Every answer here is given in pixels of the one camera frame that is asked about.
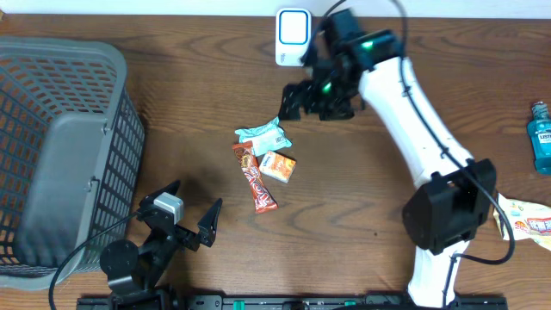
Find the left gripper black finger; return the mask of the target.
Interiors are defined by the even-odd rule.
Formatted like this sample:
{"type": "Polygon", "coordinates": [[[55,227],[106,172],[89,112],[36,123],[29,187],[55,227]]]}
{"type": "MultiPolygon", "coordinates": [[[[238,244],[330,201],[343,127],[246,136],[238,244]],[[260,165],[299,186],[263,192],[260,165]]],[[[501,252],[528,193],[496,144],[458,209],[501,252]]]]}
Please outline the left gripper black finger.
{"type": "Polygon", "coordinates": [[[223,200],[221,198],[216,200],[213,206],[199,220],[197,226],[201,239],[216,239],[218,219],[222,204],[223,200]]]}
{"type": "Polygon", "coordinates": [[[142,207],[145,207],[145,206],[148,206],[150,204],[153,204],[154,203],[154,200],[162,195],[163,193],[168,193],[170,195],[176,195],[179,187],[180,187],[180,184],[181,184],[181,181],[180,180],[175,180],[174,182],[166,185],[165,187],[159,189],[159,190],[156,190],[154,191],[153,193],[149,194],[149,195],[146,195],[142,200],[141,200],[141,206],[142,207]]]}

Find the teal wet wipes pack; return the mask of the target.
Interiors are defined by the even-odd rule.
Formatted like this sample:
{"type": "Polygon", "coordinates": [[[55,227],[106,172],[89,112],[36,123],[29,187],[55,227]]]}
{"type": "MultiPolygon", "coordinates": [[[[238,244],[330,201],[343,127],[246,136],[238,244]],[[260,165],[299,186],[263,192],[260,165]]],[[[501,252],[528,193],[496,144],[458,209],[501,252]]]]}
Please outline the teal wet wipes pack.
{"type": "Polygon", "coordinates": [[[253,153],[259,157],[268,151],[277,151],[292,146],[292,142],[286,137],[280,127],[278,117],[265,125],[253,128],[240,128],[234,132],[240,143],[251,142],[253,153]]]}

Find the red chocolate bar wrapper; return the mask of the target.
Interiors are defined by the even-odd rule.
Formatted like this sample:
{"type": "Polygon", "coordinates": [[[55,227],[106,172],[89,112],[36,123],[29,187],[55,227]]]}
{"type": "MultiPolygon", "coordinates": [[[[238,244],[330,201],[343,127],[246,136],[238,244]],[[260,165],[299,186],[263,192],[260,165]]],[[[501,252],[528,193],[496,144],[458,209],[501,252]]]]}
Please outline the red chocolate bar wrapper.
{"type": "Polygon", "coordinates": [[[252,142],[234,144],[232,149],[250,186],[255,213],[262,214],[278,209],[276,200],[263,183],[252,142]]]}

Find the orange tissue pack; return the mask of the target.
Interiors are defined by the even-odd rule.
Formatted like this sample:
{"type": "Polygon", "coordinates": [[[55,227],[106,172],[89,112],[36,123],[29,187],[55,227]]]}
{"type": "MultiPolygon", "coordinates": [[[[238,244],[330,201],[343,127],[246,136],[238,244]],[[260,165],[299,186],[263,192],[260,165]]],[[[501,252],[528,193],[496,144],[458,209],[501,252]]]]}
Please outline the orange tissue pack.
{"type": "Polygon", "coordinates": [[[292,176],[296,161],[277,152],[268,151],[260,164],[260,171],[280,182],[287,183],[292,176]]]}

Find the blue liquid bottle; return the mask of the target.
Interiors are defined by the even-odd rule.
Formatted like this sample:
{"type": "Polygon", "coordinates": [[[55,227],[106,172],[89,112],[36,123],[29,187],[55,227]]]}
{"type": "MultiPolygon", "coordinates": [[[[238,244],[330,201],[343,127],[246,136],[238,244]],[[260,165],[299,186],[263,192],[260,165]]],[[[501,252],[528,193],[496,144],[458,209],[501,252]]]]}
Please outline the blue liquid bottle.
{"type": "Polygon", "coordinates": [[[535,102],[531,107],[533,120],[527,130],[535,154],[536,171],[550,174],[550,113],[544,102],[535,102]]]}

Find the yellow snack package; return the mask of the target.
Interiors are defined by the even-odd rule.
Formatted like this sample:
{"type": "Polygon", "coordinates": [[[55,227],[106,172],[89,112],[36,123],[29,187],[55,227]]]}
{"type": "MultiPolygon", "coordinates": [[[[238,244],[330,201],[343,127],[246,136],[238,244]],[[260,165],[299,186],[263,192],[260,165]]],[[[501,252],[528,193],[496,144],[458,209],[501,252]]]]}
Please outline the yellow snack package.
{"type": "Polygon", "coordinates": [[[509,199],[498,194],[498,204],[509,220],[515,240],[532,239],[550,250],[550,207],[509,199]]]}

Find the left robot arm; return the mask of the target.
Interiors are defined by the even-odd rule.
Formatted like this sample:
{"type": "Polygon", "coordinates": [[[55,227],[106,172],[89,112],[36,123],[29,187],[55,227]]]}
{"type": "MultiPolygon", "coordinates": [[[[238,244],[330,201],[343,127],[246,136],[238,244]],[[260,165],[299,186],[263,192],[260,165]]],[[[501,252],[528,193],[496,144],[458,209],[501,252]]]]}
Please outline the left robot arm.
{"type": "Polygon", "coordinates": [[[177,252],[214,244],[223,200],[214,202],[193,232],[178,225],[184,216],[184,202],[176,197],[179,187],[176,180],[139,203],[137,220],[150,228],[141,246],[120,239],[103,249],[100,266],[111,289],[109,309],[178,309],[183,304],[172,287],[159,287],[158,281],[177,252]]]}

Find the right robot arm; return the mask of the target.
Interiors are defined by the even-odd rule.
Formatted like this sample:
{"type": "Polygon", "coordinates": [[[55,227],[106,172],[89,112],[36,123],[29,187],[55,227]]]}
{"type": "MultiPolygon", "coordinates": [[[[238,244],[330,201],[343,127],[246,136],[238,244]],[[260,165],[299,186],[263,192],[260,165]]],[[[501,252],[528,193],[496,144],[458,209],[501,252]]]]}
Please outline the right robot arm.
{"type": "Polygon", "coordinates": [[[474,159],[444,125],[418,83],[405,35],[388,29],[366,32],[350,9],[325,15],[316,33],[328,54],[319,56],[315,34],[308,33],[300,63],[310,76],[285,87],[279,116],[286,121],[305,113],[323,121],[348,120],[354,97],[374,110],[415,187],[402,211],[416,246],[407,292],[419,307],[449,307],[459,263],[494,202],[495,167],[487,159],[474,159]]]}

